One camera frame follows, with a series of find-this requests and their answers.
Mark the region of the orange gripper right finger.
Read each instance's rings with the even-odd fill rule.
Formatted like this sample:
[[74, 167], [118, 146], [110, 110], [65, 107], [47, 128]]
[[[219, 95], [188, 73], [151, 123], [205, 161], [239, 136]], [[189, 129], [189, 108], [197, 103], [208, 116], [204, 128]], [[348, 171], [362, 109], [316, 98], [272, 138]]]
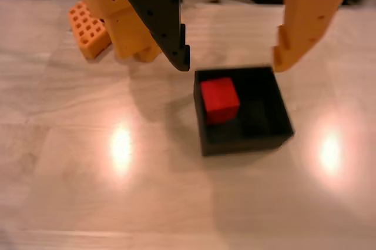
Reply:
[[276, 72], [292, 68], [324, 36], [343, 0], [284, 0], [284, 20], [273, 48]]

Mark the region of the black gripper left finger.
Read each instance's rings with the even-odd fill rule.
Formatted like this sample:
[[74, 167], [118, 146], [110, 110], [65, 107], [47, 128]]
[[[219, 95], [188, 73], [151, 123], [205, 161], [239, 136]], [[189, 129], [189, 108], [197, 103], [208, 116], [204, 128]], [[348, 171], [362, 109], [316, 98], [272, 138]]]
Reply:
[[190, 69], [190, 46], [181, 23], [182, 0], [128, 0], [169, 62], [179, 71]]

